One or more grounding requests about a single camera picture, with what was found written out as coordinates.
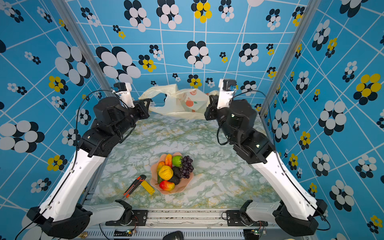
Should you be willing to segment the translucent printed plastic bag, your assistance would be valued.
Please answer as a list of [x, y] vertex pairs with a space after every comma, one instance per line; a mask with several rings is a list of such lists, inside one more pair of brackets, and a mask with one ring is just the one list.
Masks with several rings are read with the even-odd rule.
[[139, 99], [154, 99], [160, 94], [167, 96], [164, 105], [162, 107], [158, 105], [151, 106], [150, 111], [163, 116], [188, 120], [204, 120], [204, 113], [210, 104], [209, 96], [217, 96], [219, 91], [215, 90], [206, 94], [199, 89], [179, 90], [178, 86], [173, 84], [151, 87]]

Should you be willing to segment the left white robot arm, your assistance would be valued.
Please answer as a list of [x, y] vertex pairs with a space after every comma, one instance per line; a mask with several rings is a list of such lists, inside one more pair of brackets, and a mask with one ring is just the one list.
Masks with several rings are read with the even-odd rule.
[[49, 237], [74, 239], [87, 227], [110, 221], [131, 221], [132, 207], [124, 200], [95, 207], [78, 200], [90, 179], [113, 148], [122, 143], [139, 120], [149, 117], [150, 99], [122, 105], [117, 97], [107, 97], [94, 106], [95, 121], [76, 147], [63, 177], [50, 196], [30, 208], [27, 217]]

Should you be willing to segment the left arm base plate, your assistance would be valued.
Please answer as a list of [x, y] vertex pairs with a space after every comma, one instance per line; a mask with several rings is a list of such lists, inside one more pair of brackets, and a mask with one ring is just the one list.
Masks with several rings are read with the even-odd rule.
[[106, 226], [145, 226], [148, 219], [148, 210], [131, 210], [124, 213], [117, 221], [108, 221]]

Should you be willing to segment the dark purple grape bunch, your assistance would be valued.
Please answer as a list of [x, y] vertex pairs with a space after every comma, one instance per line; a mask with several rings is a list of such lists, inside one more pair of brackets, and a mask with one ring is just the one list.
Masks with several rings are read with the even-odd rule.
[[181, 170], [182, 177], [185, 178], [185, 179], [189, 179], [190, 178], [190, 174], [194, 170], [192, 162], [193, 162], [193, 160], [191, 159], [190, 156], [185, 156], [185, 157], [182, 158], [180, 170]]

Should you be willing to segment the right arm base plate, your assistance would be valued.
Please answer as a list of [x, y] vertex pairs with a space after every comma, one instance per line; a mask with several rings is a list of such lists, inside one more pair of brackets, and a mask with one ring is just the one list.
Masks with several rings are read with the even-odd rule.
[[267, 227], [269, 224], [265, 221], [245, 220], [239, 210], [227, 210], [225, 211], [225, 217], [222, 217], [227, 221], [228, 227]]

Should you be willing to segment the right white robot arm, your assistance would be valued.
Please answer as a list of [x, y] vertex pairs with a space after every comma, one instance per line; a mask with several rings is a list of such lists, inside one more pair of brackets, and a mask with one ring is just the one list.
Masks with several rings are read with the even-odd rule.
[[256, 169], [280, 197], [275, 203], [246, 201], [239, 213], [244, 225], [255, 222], [277, 224], [293, 237], [314, 235], [319, 230], [317, 216], [323, 216], [327, 204], [311, 196], [282, 163], [275, 146], [263, 134], [254, 129], [258, 113], [246, 100], [224, 100], [209, 96], [205, 112], [206, 120], [216, 120], [219, 132], [236, 154]]

